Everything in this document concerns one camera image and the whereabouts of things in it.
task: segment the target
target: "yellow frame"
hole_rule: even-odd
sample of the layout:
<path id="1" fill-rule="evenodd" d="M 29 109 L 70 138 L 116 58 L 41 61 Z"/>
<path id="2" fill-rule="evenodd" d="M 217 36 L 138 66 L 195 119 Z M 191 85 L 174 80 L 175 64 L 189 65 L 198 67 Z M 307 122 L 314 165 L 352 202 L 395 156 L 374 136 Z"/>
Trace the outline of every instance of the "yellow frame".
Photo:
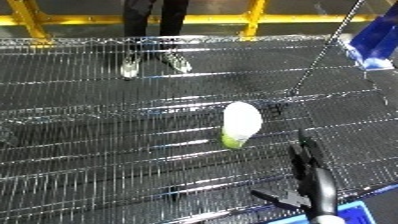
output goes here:
<path id="1" fill-rule="evenodd" d="M 23 25 L 33 38 L 49 38 L 43 25 L 120 24 L 120 15 L 49 15 L 42 12 L 35 0 L 7 0 L 12 15 L 1 15 L 0 26 Z M 250 0 L 248 11 L 238 15 L 187 15 L 184 24 L 245 24 L 242 37 L 256 35 L 258 24 L 271 23 L 336 23 L 345 15 L 277 15 L 263 14 L 269 0 Z M 352 22 L 372 21 L 377 15 L 357 15 Z M 150 24 L 160 22 L 151 16 Z"/>

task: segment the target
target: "black wire grid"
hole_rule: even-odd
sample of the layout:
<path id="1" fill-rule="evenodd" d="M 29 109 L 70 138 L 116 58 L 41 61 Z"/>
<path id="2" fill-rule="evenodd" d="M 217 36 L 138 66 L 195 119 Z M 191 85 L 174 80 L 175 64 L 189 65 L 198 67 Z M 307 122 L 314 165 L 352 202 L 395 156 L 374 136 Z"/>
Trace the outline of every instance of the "black wire grid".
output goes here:
<path id="1" fill-rule="evenodd" d="M 341 202 L 397 181 L 395 110 L 339 43 L 300 95 L 286 97 L 324 37 L 173 41 L 192 73 L 156 60 L 164 40 L 147 38 L 138 42 L 139 76 L 124 81 L 119 66 L 137 40 L 0 40 L 1 223 L 256 223 L 296 214 L 250 190 L 297 187 L 287 147 L 299 128 L 321 145 Z M 265 122 L 229 151 L 222 111 L 235 101 L 256 106 Z"/>

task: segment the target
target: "person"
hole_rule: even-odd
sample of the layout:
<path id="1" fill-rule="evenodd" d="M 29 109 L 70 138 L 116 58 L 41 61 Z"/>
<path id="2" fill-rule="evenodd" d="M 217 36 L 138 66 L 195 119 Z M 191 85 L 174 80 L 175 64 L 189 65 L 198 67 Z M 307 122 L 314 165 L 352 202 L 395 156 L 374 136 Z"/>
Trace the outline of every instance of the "person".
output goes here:
<path id="1" fill-rule="evenodd" d="M 124 33 L 126 37 L 144 37 L 156 0 L 125 0 L 123 7 Z M 178 36 L 180 34 L 189 0 L 164 0 L 162 18 L 160 23 L 160 36 Z M 175 45 L 164 43 L 161 45 L 157 58 L 168 64 L 173 69 L 187 73 L 192 70 L 190 63 L 180 54 L 173 51 Z M 133 43 L 128 56 L 121 65 L 121 74 L 126 79 L 131 79 L 139 73 L 142 54 L 138 43 Z"/>

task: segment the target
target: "sneaker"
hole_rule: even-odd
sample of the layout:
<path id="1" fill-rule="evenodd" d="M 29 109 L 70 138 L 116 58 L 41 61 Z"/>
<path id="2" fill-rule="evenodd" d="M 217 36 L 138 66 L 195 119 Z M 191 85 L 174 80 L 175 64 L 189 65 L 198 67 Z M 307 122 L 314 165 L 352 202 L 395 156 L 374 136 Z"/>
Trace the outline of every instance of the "sneaker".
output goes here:
<path id="1" fill-rule="evenodd" d="M 180 54 L 175 52 L 164 52 L 159 54 L 159 60 L 170 65 L 174 70 L 188 73 L 192 70 L 191 64 Z"/>
<path id="2" fill-rule="evenodd" d="M 131 80 L 140 71 L 141 55 L 128 55 L 120 66 L 120 74 L 125 80 Z"/>

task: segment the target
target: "white cup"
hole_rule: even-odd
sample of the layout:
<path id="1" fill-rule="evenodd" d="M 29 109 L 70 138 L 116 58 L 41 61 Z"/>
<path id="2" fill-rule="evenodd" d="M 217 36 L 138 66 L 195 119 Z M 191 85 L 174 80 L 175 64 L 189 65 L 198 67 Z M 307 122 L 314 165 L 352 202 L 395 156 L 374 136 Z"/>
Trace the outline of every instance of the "white cup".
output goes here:
<path id="1" fill-rule="evenodd" d="M 235 102 L 224 110 L 221 140 L 230 149 L 241 148 L 262 126 L 260 112 L 252 105 Z"/>

